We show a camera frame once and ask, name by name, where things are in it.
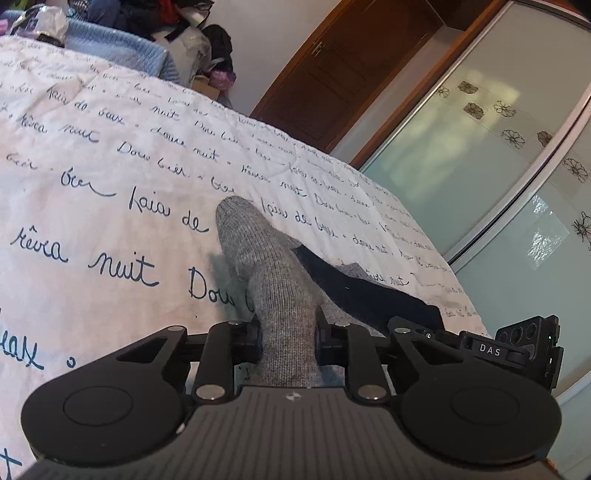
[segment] cardboard box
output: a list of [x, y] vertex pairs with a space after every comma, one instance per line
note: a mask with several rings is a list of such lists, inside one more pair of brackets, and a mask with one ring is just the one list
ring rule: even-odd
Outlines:
[[211, 100], [217, 100], [217, 97], [220, 95], [220, 91], [217, 88], [214, 88], [208, 85], [203, 79], [199, 78], [193, 82], [193, 86], [191, 87], [196, 92], [202, 93], [205, 96], [211, 98]]

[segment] red cloth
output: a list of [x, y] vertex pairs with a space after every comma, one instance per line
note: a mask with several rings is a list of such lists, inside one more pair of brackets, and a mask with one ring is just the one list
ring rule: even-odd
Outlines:
[[160, 20], [167, 25], [173, 25], [178, 21], [178, 13], [171, 0], [158, 0], [160, 3]]

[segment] brown wooden door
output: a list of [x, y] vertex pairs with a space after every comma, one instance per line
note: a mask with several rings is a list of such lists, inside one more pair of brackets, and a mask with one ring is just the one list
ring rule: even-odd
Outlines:
[[440, 25], [424, 0], [351, 0], [256, 117], [329, 152]]

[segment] gray ridged panel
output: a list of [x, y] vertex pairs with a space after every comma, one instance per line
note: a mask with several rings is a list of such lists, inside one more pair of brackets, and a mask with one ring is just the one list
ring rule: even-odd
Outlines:
[[[301, 395], [289, 400], [292, 393]], [[541, 463], [480, 472], [448, 465], [415, 447], [392, 416], [360, 406], [341, 388], [244, 387], [220, 406], [196, 410], [176, 440], [152, 455], [112, 468], [49, 461], [21, 480], [416, 479], [551, 480]]]

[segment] silver screw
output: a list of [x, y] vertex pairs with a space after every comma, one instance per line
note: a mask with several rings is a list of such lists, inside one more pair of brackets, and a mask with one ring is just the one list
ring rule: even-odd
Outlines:
[[386, 391], [379, 385], [364, 385], [359, 387], [357, 394], [366, 400], [380, 400], [386, 396]]
[[224, 396], [226, 391], [223, 387], [215, 384], [201, 385], [196, 391], [195, 395], [204, 400], [217, 400]]

